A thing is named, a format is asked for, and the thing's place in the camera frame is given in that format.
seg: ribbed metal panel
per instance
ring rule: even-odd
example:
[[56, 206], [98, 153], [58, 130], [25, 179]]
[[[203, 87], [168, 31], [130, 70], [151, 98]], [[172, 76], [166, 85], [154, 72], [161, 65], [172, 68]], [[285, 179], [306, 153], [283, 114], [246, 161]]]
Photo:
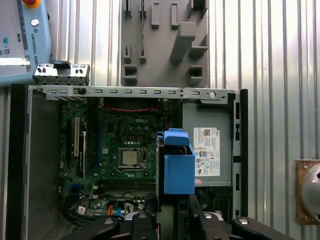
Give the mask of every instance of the ribbed metal panel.
[[318, 159], [320, 1], [210, 1], [211, 87], [249, 89], [249, 215], [295, 239], [296, 159]]
[[[210, 88], [249, 89], [249, 214], [295, 239], [296, 159], [318, 159], [320, 1], [209, 0]], [[119, 0], [47, 0], [53, 58], [119, 85]]]

